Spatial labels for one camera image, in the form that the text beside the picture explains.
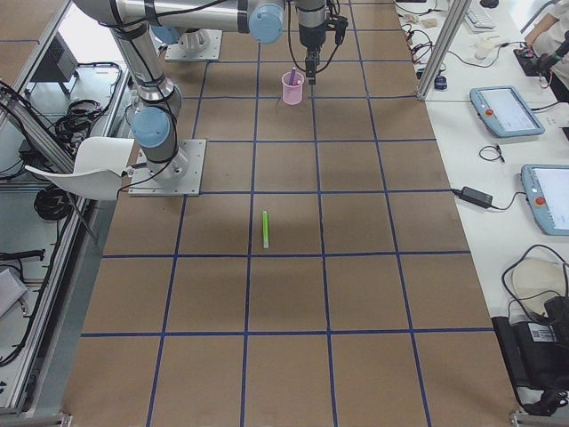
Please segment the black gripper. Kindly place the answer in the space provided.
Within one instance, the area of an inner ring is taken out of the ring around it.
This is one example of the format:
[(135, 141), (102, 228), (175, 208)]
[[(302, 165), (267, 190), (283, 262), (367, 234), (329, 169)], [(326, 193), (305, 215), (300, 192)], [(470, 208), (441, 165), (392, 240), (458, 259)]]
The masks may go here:
[(326, 33), (335, 33), (335, 43), (341, 45), (348, 19), (340, 15), (337, 1), (300, 0), (295, 2), (298, 14), (300, 42), (306, 48), (305, 75), (310, 85), (316, 84), (317, 63)]

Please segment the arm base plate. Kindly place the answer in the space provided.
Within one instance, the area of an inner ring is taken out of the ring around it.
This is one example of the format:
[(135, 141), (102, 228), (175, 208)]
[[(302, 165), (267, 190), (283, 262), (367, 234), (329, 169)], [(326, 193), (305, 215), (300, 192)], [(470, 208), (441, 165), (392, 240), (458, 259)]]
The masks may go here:
[(222, 31), (199, 29), (184, 33), (177, 44), (168, 46), (167, 62), (217, 61), (220, 57)]
[(137, 163), (146, 163), (134, 170), (132, 186), (127, 190), (134, 197), (198, 197), (204, 171), (207, 140), (183, 140), (178, 153), (160, 173), (162, 166), (148, 162), (142, 149)]

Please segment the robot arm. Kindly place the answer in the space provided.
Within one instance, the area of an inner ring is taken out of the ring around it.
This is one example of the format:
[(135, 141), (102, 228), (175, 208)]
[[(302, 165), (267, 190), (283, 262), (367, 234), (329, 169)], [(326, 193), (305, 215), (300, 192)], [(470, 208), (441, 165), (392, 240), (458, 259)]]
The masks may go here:
[(343, 44), (349, 21), (340, 15), (337, 1), (147, 1), (148, 23), (165, 44), (177, 44), (186, 33), (202, 29), (236, 31), (262, 44), (274, 43), (284, 32), (292, 36), (292, 13), (297, 14), (304, 64), (292, 55), (294, 67), (310, 85), (330, 64), (320, 64), (327, 34), (334, 33), (336, 47)]
[(250, 34), (273, 43), (283, 27), (281, 1), (76, 1), (90, 18), (109, 28), (133, 74), (142, 102), (131, 130), (146, 156), (148, 174), (177, 180), (188, 169), (177, 135), (181, 108), (179, 87), (168, 78), (152, 41), (163, 31), (179, 36), (188, 30), (222, 30)]

